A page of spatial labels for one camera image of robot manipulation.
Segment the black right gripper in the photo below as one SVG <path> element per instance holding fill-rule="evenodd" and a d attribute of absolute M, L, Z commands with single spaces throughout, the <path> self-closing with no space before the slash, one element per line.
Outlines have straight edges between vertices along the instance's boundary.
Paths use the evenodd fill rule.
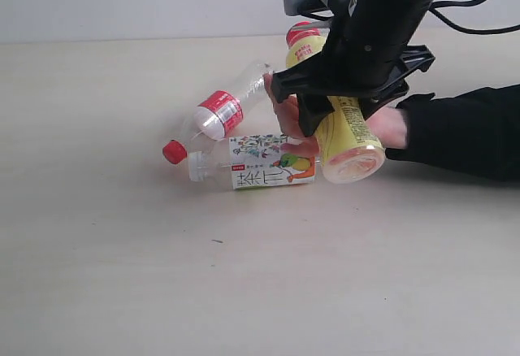
<path fill-rule="evenodd" d="M 297 96 L 298 125 L 311 137 L 334 111 L 328 96 L 356 95 L 364 119 L 405 96 L 408 76 L 426 72 L 435 56 L 425 45 L 407 46 L 433 0 L 350 0 L 335 18 L 322 53 L 271 80 L 278 103 Z"/>

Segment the black sleeved forearm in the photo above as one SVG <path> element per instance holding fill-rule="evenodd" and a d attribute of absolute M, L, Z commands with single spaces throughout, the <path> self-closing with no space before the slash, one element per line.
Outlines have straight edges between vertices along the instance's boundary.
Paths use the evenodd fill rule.
<path fill-rule="evenodd" d="M 519 86 L 485 87 L 454 98 L 410 96 L 397 104 L 407 128 L 388 158 L 495 181 L 519 181 Z"/>

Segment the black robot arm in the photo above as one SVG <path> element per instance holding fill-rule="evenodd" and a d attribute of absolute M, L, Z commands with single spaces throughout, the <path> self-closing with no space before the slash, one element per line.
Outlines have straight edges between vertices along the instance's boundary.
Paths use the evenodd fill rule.
<path fill-rule="evenodd" d="M 329 33 L 320 52 L 273 75 L 277 102 L 297 96 L 299 127 L 310 137 L 334 109 L 330 96 L 357 98 L 364 118 L 403 97 L 406 77 L 434 61 L 411 37 L 433 0 L 284 0 L 287 15 L 329 10 Z"/>

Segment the open bare human hand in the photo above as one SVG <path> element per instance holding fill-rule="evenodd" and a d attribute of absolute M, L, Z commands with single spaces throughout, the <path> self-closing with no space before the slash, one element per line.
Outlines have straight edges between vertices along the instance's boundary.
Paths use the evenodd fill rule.
<path fill-rule="evenodd" d="M 302 157 L 313 157 L 319 153 L 319 145 L 314 137 L 305 137 L 299 126 L 299 110 L 295 97 L 289 97 L 278 103 L 271 91 L 272 75 L 263 76 L 265 89 L 271 100 L 273 110 L 279 122 L 281 132 L 297 140 L 297 144 L 288 144 L 285 151 Z M 403 150 L 408 145 L 408 124 L 406 113 L 397 108 L 383 107 L 372 115 L 366 124 L 370 131 L 379 138 L 385 149 Z"/>

